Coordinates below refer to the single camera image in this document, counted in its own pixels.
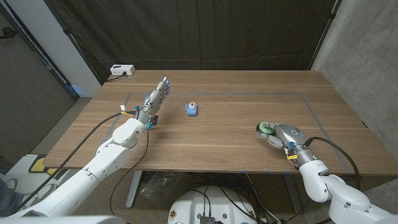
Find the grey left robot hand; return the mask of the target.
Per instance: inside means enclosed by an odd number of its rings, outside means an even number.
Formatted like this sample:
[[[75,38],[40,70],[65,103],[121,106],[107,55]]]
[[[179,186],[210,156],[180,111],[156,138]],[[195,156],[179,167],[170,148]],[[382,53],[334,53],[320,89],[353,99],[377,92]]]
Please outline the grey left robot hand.
[[[146,95],[135,118],[144,125],[147,125],[151,118],[160,110],[161,104],[164,102],[166,97],[169,96],[169,94],[170,82],[168,77],[165,76],[159,82],[157,87]]]

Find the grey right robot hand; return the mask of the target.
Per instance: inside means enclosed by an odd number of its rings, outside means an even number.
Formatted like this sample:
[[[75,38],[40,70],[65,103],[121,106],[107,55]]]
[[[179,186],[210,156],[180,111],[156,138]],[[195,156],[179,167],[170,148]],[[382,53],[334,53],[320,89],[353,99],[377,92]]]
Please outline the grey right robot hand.
[[[305,145],[307,138],[304,133],[295,126],[262,121],[257,125],[256,132],[272,147],[283,149],[295,167],[317,160],[316,155]]]

